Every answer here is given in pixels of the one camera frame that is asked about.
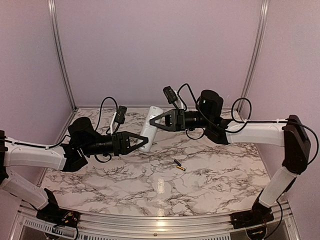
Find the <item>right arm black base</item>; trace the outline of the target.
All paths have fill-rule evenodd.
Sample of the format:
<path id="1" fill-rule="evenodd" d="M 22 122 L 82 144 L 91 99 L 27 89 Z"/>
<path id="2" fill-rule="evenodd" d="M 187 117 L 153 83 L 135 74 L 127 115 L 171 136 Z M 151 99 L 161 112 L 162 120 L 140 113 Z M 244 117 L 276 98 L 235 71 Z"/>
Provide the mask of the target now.
<path id="1" fill-rule="evenodd" d="M 252 227 L 273 221 L 274 215 L 271 208 L 257 208 L 245 211 L 239 211 L 230 215 L 231 224 L 234 229 Z"/>

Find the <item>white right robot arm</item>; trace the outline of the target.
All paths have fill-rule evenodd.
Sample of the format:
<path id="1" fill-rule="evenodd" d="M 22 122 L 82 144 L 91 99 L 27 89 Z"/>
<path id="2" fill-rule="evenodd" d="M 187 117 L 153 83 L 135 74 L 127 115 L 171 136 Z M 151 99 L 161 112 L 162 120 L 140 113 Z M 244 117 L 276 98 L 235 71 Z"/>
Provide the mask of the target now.
<path id="1" fill-rule="evenodd" d="M 195 110 L 174 108 L 152 119 L 150 125 L 167 132 L 203 128 L 203 134 L 217 145 L 254 144 L 275 150 L 283 158 L 279 169 L 259 194 L 247 219 L 258 224 L 267 211 L 295 182 L 312 162 L 309 128 L 297 115 L 277 120 L 237 120 L 221 117 L 224 100 L 218 93 L 206 89 L 194 101 Z"/>

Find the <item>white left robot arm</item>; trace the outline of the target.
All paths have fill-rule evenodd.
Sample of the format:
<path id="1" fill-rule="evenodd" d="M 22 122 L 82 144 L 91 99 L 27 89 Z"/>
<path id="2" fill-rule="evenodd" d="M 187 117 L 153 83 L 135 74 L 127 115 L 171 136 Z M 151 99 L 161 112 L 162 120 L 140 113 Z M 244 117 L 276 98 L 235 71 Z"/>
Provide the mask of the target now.
<path id="1" fill-rule="evenodd" d="M 90 156 L 127 155 L 149 142 L 145 136 L 122 131 L 102 135 L 94 130 L 88 117 L 76 119 L 69 127 L 69 143 L 35 145 L 7 138 L 0 132 L 0 188 L 28 202 L 53 223 L 63 219 L 54 194 L 24 179 L 13 166 L 42 167 L 62 172 L 77 172 Z"/>

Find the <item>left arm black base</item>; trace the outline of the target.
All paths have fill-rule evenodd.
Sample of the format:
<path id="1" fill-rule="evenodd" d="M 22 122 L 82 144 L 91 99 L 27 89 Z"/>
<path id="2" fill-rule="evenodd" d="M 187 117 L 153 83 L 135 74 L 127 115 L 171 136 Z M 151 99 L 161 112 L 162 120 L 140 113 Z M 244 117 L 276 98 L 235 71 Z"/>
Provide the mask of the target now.
<path id="1" fill-rule="evenodd" d="M 78 225 L 80 213 L 64 208 L 44 208 L 37 211 L 36 218 L 53 223 L 56 227 L 67 226 L 75 228 Z"/>

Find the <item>gold AAA battery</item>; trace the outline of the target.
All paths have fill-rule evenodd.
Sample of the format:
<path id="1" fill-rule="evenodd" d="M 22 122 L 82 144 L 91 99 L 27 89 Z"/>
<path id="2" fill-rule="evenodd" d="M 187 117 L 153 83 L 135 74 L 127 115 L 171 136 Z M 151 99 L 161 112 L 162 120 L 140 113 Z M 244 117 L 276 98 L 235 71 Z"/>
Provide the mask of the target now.
<path id="1" fill-rule="evenodd" d="M 186 171 L 185 168 L 183 168 L 182 166 L 179 166 L 179 165 L 177 165 L 176 168 L 178 168 L 178 169 L 180 169 L 180 170 L 182 170 L 182 171 Z"/>

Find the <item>white remote control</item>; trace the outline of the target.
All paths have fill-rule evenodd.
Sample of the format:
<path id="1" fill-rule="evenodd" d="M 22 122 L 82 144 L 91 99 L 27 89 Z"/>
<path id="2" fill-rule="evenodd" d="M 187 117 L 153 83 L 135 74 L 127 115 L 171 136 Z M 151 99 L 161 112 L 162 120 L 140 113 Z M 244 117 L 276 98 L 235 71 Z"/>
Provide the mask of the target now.
<path id="1" fill-rule="evenodd" d="M 156 126 L 150 125 L 150 120 L 163 114 L 164 110 L 157 106 L 151 106 L 146 115 L 143 127 L 140 132 L 140 136 L 147 137 L 148 143 L 144 144 L 139 148 L 141 152 L 148 153 L 150 152 L 153 141 L 155 139 L 158 128 Z"/>

